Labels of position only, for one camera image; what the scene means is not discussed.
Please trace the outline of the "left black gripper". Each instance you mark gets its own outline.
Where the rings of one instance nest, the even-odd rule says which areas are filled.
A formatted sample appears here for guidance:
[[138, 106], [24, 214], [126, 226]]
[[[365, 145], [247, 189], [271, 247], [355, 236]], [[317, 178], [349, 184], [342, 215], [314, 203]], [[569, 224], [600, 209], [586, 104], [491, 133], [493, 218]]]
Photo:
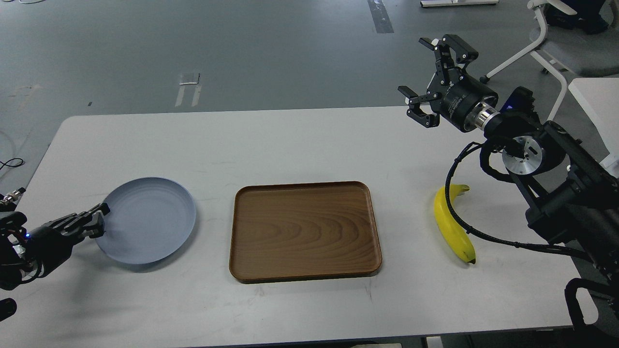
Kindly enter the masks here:
[[73, 213], [49, 221], [29, 231], [25, 243], [25, 260], [33, 267], [33, 278], [46, 277], [67, 261], [73, 247], [86, 237], [104, 234], [104, 216], [110, 213], [106, 203], [98, 203], [88, 211]]

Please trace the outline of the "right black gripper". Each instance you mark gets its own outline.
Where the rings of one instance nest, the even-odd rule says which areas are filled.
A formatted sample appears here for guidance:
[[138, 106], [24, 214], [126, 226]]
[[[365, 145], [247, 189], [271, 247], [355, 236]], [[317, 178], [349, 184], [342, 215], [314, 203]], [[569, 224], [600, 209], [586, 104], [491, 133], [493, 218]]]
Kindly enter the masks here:
[[[416, 94], [408, 86], [398, 86], [408, 106], [406, 115], [425, 128], [438, 127], [442, 116], [461, 132], [471, 132], [476, 128], [474, 109], [478, 104], [495, 107], [498, 102], [497, 92], [467, 74], [467, 66], [479, 57], [479, 52], [456, 34], [433, 40], [421, 37], [418, 42], [433, 51], [436, 72], [425, 95]], [[421, 105], [425, 103], [436, 114], [424, 112]]]

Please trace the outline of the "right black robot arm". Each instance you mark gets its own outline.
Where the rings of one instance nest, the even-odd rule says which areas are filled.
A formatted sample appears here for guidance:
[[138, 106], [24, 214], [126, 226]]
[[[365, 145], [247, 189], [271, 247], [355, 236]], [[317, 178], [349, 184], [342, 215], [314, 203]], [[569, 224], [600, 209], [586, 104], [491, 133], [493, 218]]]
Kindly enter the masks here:
[[[501, 245], [589, 262], [604, 282], [575, 278], [564, 287], [577, 347], [616, 348], [618, 339], [586, 324], [577, 299], [579, 290], [605, 295], [618, 315], [618, 179], [581, 146], [567, 130], [535, 111], [533, 91], [519, 86], [497, 107], [498, 94], [467, 66], [478, 51], [456, 34], [419, 39], [433, 52], [435, 72], [424, 93], [399, 86], [407, 116], [434, 128], [445, 119], [461, 132], [480, 130], [482, 143], [466, 145], [435, 194], [434, 213], [443, 238], [464, 262], [477, 260], [469, 235]], [[544, 243], [523, 243], [488, 235], [467, 223], [453, 207], [456, 196], [469, 190], [452, 182], [460, 163], [479, 152], [485, 174], [513, 184], [528, 204], [528, 228]]]

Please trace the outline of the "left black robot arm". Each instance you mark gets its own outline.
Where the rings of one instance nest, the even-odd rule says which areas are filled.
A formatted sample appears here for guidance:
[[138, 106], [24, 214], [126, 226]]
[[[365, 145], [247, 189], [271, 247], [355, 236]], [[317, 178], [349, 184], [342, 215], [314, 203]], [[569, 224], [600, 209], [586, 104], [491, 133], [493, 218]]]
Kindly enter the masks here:
[[73, 247], [86, 238], [104, 235], [104, 216], [111, 211], [99, 203], [27, 230], [27, 217], [17, 211], [24, 187], [1, 196], [0, 285], [2, 290], [33, 282], [49, 275], [72, 255]]

